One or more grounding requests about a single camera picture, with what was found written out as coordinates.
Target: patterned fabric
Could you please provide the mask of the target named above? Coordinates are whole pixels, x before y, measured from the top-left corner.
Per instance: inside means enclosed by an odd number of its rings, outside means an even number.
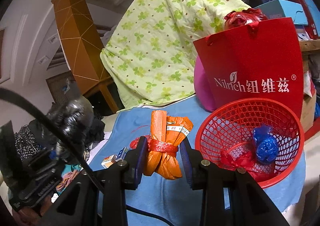
[[[21,127],[19,132],[14,134],[14,138],[17,153],[22,161],[27,157],[33,156],[42,149],[36,142],[36,139],[28,126]]]
[[[90,150],[89,150],[89,149],[85,149],[85,150],[83,151],[83,159],[84,159],[85,161],[88,161],[89,156],[90,156]]]
[[[100,54],[126,108],[194,93],[192,41],[223,30],[241,0],[134,0]]]
[[[56,186],[57,192],[62,193],[78,174],[79,174],[78,170],[74,170],[72,172],[66,173],[63,176],[62,181]]]

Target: orange wooden cabinet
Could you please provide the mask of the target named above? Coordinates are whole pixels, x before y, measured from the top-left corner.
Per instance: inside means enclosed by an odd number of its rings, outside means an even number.
[[[107,86],[112,77],[104,68],[102,41],[85,0],[51,0],[61,43],[80,92],[90,97],[101,91],[113,113],[119,110]]]

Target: wooden shelf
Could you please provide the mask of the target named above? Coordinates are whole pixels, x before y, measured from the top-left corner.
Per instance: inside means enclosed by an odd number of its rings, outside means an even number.
[[[299,41],[302,55],[320,53],[320,39]]]

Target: blue tablecloth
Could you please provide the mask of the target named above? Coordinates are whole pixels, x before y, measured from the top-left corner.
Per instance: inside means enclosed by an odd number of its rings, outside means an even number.
[[[194,148],[196,132],[201,123],[210,114],[205,111],[196,97],[172,104],[166,110],[170,116],[187,116],[193,122],[193,130],[188,135],[191,147]],[[93,170],[101,170],[102,160],[112,154],[117,154],[121,148],[127,146],[135,138],[148,135],[152,109],[133,108],[123,111],[117,117],[111,137],[90,163]],[[183,165],[180,153],[177,153],[183,177],[174,181],[165,180],[157,173],[152,176],[143,176],[141,184],[136,191],[126,191],[126,202],[135,208],[158,214],[176,226],[199,225],[202,191],[192,191],[184,178]],[[265,189],[272,201],[282,212],[289,205],[299,201],[305,180],[306,162],[304,153],[296,168],[281,182]],[[226,207],[228,207],[227,192],[225,192]],[[157,219],[149,218],[132,212],[127,212],[128,224],[134,226],[166,225]]]

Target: blue plastic bag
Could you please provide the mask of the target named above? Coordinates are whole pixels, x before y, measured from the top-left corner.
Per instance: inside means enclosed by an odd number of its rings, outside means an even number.
[[[315,108],[315,119],[320,117],[320,108],[318,103],[316,102],[316,108]]]
[[[253,129],[253,144],[256,148],[257,160],[264,165],[274,162],[279,154],[278,142],[270,135],[271,132],[272,127],[265,124]]]

